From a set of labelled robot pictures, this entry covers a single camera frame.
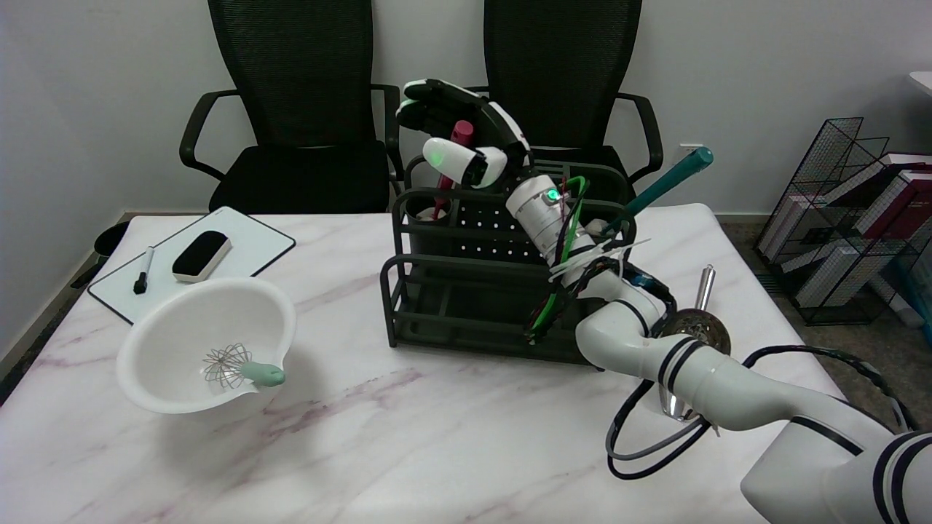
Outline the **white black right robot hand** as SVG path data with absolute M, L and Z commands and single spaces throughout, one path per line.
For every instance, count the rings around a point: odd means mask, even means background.
M 426 162 L 465 188 L 489 188 L 532 166 L 532 147 L 515 119 L 492 99 L 440 79 L 409 81 L 396 117 L 429 135 Z

